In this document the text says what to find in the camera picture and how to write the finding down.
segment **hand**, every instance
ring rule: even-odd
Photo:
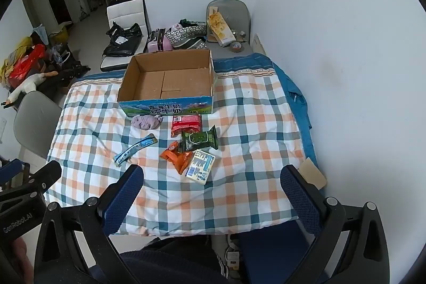
[[[21,237],[15,239],[12,243],[12,250],[20,262],[25,284],[33,284],[34,268],[26,254],[25,241]]]

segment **blue printed box side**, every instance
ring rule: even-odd
[[[159,114],[162,116],[211,114],[213,110],[213,97],[132,100],[118,103],[128,117],[139,114]]]

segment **white chair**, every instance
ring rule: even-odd
[[[111,5],[106,8],[109,28],[115,22],[120,27],[128,29],[135,23],[139,24],[142,31],[142,40],[135,54],[143,53],[148,41],[148,28],[146,27],[144,0],[132,0],[128,2]],[[104,57],[101,63],[101,71],[113,71],[125,69],[132,56],[129,57]]]
[[[62,109],[43,93],[29,92],[22,99],[13,123],[16,140],[47,159]]]

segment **blue gripper pad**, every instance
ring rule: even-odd
[[[10,163],[0,168],[0,184],[9,182],[13,177],[22,171],[22,162],[14,159]]]
[[[287,195],[304,228],[307,232],[317,237],[321,233],[321,219],[318,209],[286,167],[281,170],[280,181],[284,193]]]
[[[131,208],[133,201],[135,201],[143,185],[144,172],[142,168],[138,166],[105,210],[102,220],[104,234],[114,234],[120,229],[127,212]]]

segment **metal screw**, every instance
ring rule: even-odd
[[[94,205],[96,205],[97,204],[97,197],[89,197],[86,200],[86,203],[87,203],[88,206],[94,206]]]
[[[54,209],[56,209],[56,207],[58,207],[59,206],[59,203],[57,203],[57,202],[51,202],[48,206],[47,206],[47,209],[49,210],[49,211],[53,211]]]
[[[367,208],[374,211],[376,209],[376,205],[372,202],[367,202]]]
[[[328,203],[330,206],[336,206],[336,205],[337,205],[337,200],[336,200],[335,198],[333,198],[333,197],[328,197],[328,198],[327,198],[327,203]]]

